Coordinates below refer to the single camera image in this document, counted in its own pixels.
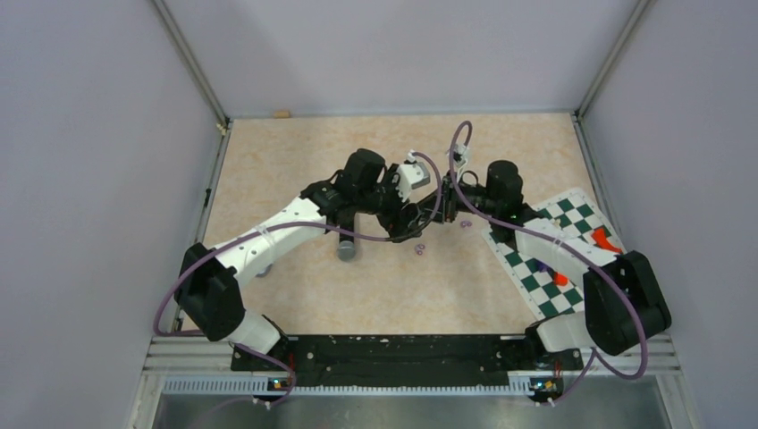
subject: white wall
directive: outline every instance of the white wall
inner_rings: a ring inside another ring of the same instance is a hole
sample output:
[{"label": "white wall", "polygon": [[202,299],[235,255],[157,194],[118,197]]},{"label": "white wall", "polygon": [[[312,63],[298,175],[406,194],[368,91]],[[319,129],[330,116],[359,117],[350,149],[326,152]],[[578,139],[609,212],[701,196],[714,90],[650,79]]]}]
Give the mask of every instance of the white wall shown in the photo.
[{"label": "white wall", "polygon": [[705,427],[756,427],[758,3],[657,2],[588,117]]},{"label": "white wall", "polygon": [[147,1],[0,2],[0,427],[123,427],[217,132]]},{"label": "white wall", "polygon": [[231,116],[568,110],[636,0],[168,0]]}]

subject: red object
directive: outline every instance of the red object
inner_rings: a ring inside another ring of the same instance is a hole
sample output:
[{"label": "red object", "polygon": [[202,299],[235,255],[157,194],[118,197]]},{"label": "red object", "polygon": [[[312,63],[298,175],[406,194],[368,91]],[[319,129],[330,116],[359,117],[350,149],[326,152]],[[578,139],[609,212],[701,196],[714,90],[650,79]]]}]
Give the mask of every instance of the red object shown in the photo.
[{"label": "red object", "polygon": [[555,277],[553,277],[552,282],[555,283],[557,286],[566,286],[569,284],[569,279],[566,278],[565,275],[561,273],[556,273]]},{"label": "red object", "polygon": [[604,248],[605,250],[610,250],[614,253],[621,253],[621,249],[617,248],[616,246],[613,246],[609,241],[608,237],[605,236],[605,230],[603,228],[598,228],[594,230],[592,233],[592,238],[597,244],[598,248]]}]

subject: chessboard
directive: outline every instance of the chessboard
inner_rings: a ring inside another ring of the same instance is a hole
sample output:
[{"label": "chessboard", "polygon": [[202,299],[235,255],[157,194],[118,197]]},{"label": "chessboard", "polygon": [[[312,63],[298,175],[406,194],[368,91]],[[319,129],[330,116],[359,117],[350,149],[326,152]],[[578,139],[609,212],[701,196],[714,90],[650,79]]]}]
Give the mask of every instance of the chessboard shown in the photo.
[{"label": "chessboard", "polygon": [[[624,249],[611,223],[582,189],[567,190],[532,208],[545,218],[553,220],[570,237],[579,237],[587,243],[596,244],[592,234],[598,228],[603,228],[608,242]],[[482,230],[482,236],[537,320],[584,311],[584,293],[572,282],[564,286],[556,285],[549,273],[540,271],[536,259],[497,242],[489,227]]]}]

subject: speckled tabletop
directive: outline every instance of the speckled tabletop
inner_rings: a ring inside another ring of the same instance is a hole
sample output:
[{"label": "speckled tabletop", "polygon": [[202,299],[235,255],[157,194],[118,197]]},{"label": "speckled tabletop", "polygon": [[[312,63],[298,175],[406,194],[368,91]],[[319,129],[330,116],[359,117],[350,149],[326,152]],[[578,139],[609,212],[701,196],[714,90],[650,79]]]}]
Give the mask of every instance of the speckled tabletop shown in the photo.
[{"label": "speckled tabletop", "polygon": [[[412,148],[445,170],[445,150],[458,124],[474,124],[470,168],[484,181],[487,165],[515,162],[527,202],[565,189],[592,194],[568,114],[373,116],[237,120],[211,210],[206,245],[264,221],[309,183],[326,179],[359,147],[401,163]],[[421,198],[433,187],[417,190]],[[359,242],[349,263],[335,255],[330,233],[281,257],[272,271],[241,285],[246,307],[289,333],[523,332],[535,317],[479,233],[473,215],[432,224],[401,244]],[[361,215],[358,230],[386,233]],[[426,245],[418,256],[414,247]]]}]

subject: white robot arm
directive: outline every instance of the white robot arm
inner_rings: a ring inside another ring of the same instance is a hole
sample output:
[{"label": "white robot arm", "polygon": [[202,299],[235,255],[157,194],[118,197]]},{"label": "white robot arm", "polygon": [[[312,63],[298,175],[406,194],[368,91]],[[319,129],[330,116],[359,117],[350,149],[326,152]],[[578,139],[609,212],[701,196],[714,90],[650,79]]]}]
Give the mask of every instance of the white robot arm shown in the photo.
[{"label": "white robot arm", "polygon": [[[589,272],[589,268],[566,249],[558,246],[559,241],[581,252],[595,265],[606,266],[616,260],[615,253],[591,246],[580,238],[569,237],[562,229],[547,219],[531,220],[524,223],[524,227],[544,235],[549,235],[555,241],[550,242],[538,239],[533,235],[516,231],[515,236],[518,251],[543,262],[556,272],[567,276],[583,292],[584,277]],[[596,346],[592,336],[587,331],[585,312],[576,312],[550,319],[537,327],[537,334],[545,350],[548,352]]]},{"label": "white robot arm", "polygon": [[[311,184],[279,213],[240,235],[258,231],[257,237],[218,254],[207,264],[210,270],[206,269],[206,273],[193,274],[175,295],[180,306],[210,340],[231,341],[267,353],[282,335],[268,319],[242,306],[239,286],[247,285],[257,273],[295,247],[324,235],[326,228],[318,228],[318,224],[340,225],[350,221],[355,213],[380,217],[380,222],[389,225],[388,240],[406,240],[420,234],[408,232],[417,226],[418,216],[403,214],[418,213],[414,206],[408,205],[408,198],[413,189],[430,183],[431,177],[426,166],[412,154],[413,151],[408,153],[405,164],[393,164],[377,183],[378,173],[385,168],[384,160],[360,149],[350,157],[345,169],[336,173],[334,183]],[[296,222],[307,222],[310,226],[275,228]],[[199,243],[190,248],[182,270],[208,251]]]}]

